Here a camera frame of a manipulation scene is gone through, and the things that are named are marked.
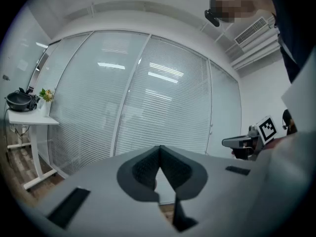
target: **sleeve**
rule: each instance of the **sleeve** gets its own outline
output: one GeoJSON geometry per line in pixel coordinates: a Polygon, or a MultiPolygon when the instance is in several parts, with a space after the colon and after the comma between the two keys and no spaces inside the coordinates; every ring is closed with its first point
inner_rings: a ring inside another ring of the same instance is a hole
{"type": "Polygon", "coordinates": [[[283,47],[280,47],[281,54],[283,56],[284,65],[287,71],[288,78],[291,83],[293,83],[294,79],[300,72],[299,66],[287,55],[283,47]]]}

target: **white desk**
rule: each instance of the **white desk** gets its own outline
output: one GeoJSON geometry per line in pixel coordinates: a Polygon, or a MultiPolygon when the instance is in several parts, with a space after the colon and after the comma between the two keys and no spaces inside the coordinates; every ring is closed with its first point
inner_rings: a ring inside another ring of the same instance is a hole
{"type": "Polygon", "coordinates": [[[33,161],[34,161],[35,170],[38,177],[24,184],[24,188],[27,190],[30,187],[34,186],[35,184],[41,182],[42,180],[46,179],[47,177],[57,172],[55,169],[53,169],[43,174],[41,170],[36,129],[38,125],[57,125],[59,124],[59,122],[57,122],[51,117],[42,117],[41,113],[38,110],[29,111],[29,112],[15,112],[12,110],[8,110],[8,116],[9,116],[9,122],[11,124],[25,124],[25,125],[30,126],[29,132],[30,132],[31,143],[24,143],[25,145],[21,144],[20,147],[26,146],[26,144],[27,145],[31,144],[33,161]]]}

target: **flower vase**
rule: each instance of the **flower vase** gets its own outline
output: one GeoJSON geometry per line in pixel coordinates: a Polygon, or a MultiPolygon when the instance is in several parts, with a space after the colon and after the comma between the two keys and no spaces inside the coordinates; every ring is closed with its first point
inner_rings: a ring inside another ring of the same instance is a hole
{"type": "Polygon", "coordinates": [[[50,106],[51,106],[51,102],[44,101],[44,103],[40,109],[40,113],[43,117],[49,116],[50,106]]]}

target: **wooden floor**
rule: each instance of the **wooden floor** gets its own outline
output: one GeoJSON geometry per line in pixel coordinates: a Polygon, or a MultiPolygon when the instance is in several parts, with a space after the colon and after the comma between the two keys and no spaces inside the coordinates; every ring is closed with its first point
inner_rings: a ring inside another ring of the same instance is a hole
{"type": "MultiPolygon", "coordinates": [[[[8,145],[17,144],[16,134],[13,133],[9,127],[7,127],[8,145]]],[[[23,136],[23,143],[28,142],[26,136],[23,136]]],[[[50,176],[42,182],[36,184],[30,188],[30,192],[27,192],[23,188],[23,184],[27,183],[37,177],[32,151],[29,146],[26,148],[11,149],[6,156],[6,149],[4,140],[0,140],[0,173],[4,177],[12,195],[15,199],[24,202],[28,206],[34,207],[37,202],[40,201],[54,186],[62,182],[64,179],[56,174],[56,176],[50,176]]],[[[41,157],[39,157],[40,165],[43,173],[51,170],[51,167],[46,164],[41,157]]],[[[167,220],[172,223],[174,205],[161,205],[160,209],[165,215],[167,220]]]]}

